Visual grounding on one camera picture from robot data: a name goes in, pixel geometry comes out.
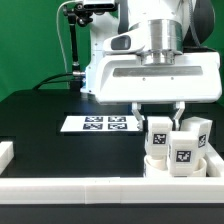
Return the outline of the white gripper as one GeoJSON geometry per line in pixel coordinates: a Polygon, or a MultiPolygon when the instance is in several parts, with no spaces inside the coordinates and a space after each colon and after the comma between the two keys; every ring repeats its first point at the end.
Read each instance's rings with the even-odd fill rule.
{"type": "Polygon", "coordinates": [[[137,128],[144,129],[140,104],[173,103],[174,129],[180,129],[185,102],[214,102],[221,96],[220,56],[213,51],[184,52],[153,37],[130,31],[103,43],[96,70],[95,96],[101,104],[132,103],[137,128]]]}

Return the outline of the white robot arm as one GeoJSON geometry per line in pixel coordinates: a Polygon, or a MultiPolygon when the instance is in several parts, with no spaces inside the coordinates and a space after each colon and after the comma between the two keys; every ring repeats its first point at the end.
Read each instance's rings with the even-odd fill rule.
{"type": "Polygon", "coordinates": [[[220,56],[200,47],[194,12],[206,0],[83,0],[91,14],[86,87],[101,104],[132,105],[142,128],[143,104],[214,102],[222,93],[220,56]],[[196,41],[185,44],[187,34],[196,41]]]}

